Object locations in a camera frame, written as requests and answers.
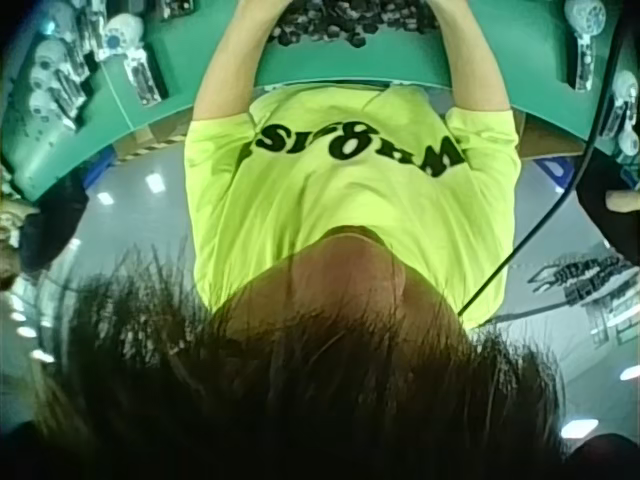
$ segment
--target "hand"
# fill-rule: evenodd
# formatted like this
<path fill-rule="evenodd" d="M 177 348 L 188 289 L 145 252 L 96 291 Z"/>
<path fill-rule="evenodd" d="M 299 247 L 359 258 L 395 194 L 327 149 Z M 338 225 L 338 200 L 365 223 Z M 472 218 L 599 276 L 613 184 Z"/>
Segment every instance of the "hand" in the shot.
<path fill-rule="evenodd" d="M 238 0 L 236 12 L 250 18 L 276 21 L 293 0 Z"/>

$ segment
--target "person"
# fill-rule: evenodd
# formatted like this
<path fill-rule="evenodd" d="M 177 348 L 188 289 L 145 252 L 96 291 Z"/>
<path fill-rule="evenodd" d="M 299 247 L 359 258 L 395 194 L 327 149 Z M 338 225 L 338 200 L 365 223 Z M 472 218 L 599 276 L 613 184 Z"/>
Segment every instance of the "person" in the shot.
<path fill-rule="evenodd" d="M 457 105 L 444 124 L 410 87 L 252 104 L 288 4 L 238 0 L 197 96 L 197 291 L 139 260 L 61 299 L 36 396 L 50 457 L 82 478 L 549 478 L 567 455 L 554 361 L 468 333 L 504 278 L 456 314 L 511 248 L 520 171 L 472 10 L 429 0 Z"/>
<path fill-rule="evenodd" d="M 2 202 L 0 213 L 15 219 L 20 237 L 17 248 L 6 235 L 0 240 L 0 292 L 10 290 L 21 274 L 35 277 L 49 267 L 75 235 L 88 202 L 77 171 L 56 182 L 36 207 Z"/>
<path fill-rule="evenodd" d="M 578 201 L 611 247 L 640 265 L 640 192 L 629 190 L 622 167 L 596 150 L 577 187 Z"/>
<path fill-rule="evenodd" d="M 482 324 L 505 275 L 456 312 L 513 249 L 521 163 L 505 84 L 469 5 L 430 2 L 456 105 L 445 124 L 418 87 L 291 86 L 251 104 L 277 20 L 269 8 L 289 3 L 239 2 L 196 98 L 186 190 L 203 300 L 265 318 L 366 305 Z"/>

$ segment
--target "pile of black items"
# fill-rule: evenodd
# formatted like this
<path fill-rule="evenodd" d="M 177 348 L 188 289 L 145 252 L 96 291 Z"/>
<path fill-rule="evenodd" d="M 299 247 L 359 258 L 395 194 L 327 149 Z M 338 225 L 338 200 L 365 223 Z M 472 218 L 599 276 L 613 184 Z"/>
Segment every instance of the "pile of black items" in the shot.
<path fill-rule="evenodd" d="M 424 0 L 294 0 L 278 21 L 270 41 L 284 47 L 312 41 L 345 39 L 356 48 L 380 27 L 424 34 L 437 27 Z"/>

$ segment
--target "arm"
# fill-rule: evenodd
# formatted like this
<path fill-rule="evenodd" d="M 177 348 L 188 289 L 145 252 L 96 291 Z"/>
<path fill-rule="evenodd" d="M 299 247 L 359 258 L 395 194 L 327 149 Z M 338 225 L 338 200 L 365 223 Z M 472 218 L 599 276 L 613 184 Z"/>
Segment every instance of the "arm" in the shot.
<path fill-rule="evenodd" d="M 291 0 L 238 0 L 233 19 L 196 97 L 194 120 L 249 111 L 258 64 L 278 18 Z"/>
<path fill-rule="evenodd" d="M 511 108 L 507 89 L 468 0 L 428 0 L 444 37 L 456 106 L 478 112 Z"/>

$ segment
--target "green table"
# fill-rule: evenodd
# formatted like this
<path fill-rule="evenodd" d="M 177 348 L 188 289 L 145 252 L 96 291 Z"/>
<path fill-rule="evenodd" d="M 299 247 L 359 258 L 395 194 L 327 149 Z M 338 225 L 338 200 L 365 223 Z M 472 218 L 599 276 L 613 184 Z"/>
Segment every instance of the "green table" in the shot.
<path fill-rule="evenodd" d="M 94 95 L 82 114 L 84 126 L 76 134 L 60 126 L 43 125 L 28 114 L 24 126 L 15 115 L 5 116 L 3 152 L 27 198 L 38 198 L 57 178 L 118 138 L 193 104 L 234 5 L 229 0 L 199 3 L 192 16 L 168 23 L 147 22 L 147 42 L 170 93 L 162 103 L 143 107 L 127 81 L 122 60 L 111 58 L 90 81 Z M 609 7 L 607 28 L 598 37 L 592 91 L 577 93 L 565 83 L 569 27 L 562 2 L 472 0 L 472 6 L 498 57 L 514 107 L 587 138 L 620 9 Z M 628 47 L 619 67 L 637 71 L 634 52 L 631 45 Z M 30 67 L 30 62 L 25 62 L 14 91 L 16 105 L 25 110 Z M 420 36 L 392 30 L 369 37 L 367 46 L 359 50 L 346 42 L 303 42 L 288 48 L 270 45 L 258 85 L 331 79 L 394 80 L 442 88 L 451 85 L 438 32 Z M 602 141 L 599 147 L 611 152 L 612 142 Z"/>

